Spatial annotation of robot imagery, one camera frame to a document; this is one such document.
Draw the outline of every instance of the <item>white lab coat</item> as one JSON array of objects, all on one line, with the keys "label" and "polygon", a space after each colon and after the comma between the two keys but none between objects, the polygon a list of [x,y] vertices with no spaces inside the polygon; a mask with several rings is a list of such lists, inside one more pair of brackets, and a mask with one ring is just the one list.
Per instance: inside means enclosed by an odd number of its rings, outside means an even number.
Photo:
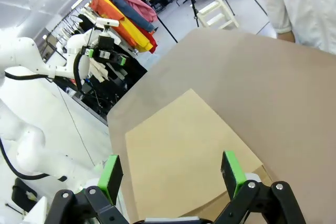
[{"label": "white lab coat", "polygon": [[264,0],[277,33],[293,31],[296,41],[336,54],[336,0]]}]

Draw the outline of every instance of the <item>white sleeve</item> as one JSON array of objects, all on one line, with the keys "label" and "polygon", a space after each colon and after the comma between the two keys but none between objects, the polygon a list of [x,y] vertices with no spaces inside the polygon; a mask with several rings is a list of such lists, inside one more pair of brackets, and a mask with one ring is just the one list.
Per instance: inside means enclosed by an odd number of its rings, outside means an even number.
[{"label": "white sleeve", "polygon": [[264,0],[269,21],[274,30],[279,33],[287,33],[292,30],[284,0]]}]

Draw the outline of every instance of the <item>blue denim jacket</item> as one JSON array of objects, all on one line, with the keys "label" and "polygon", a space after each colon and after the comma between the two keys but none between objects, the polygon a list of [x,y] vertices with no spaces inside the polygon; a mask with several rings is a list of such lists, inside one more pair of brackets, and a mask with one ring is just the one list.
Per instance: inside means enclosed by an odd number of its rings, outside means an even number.
[{"label": "blue denim jacket", "polygon": [[149,33],[154,30],[154,26],[144,19],[125,0],[110,0],[127,18],[131,19],[137,26],[145,29]]}]

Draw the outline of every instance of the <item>cardboard flap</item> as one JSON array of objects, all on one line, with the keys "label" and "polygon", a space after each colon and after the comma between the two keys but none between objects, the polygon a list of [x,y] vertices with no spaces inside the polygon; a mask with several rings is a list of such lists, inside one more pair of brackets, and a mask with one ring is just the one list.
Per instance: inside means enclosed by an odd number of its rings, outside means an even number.
[{"label": "cardboard flap", "polygon": [[224,150],[235,152],[245,172],[262,165],[193,90],[125,137],[140,219],[178,217],[224,193],[220,172]]}]

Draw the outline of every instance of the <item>desk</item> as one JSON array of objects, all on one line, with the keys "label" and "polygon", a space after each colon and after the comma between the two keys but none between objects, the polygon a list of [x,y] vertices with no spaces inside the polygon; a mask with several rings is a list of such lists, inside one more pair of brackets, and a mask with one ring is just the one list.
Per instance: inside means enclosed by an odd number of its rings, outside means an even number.
[{"label": "desk", "polygon": [[131,221],[137,214],[125,133],[190,88],[251,148],[274,181],[290,184],[307,223],[335,223],[336,56],[211,29],[189,33],[108,114]]}]

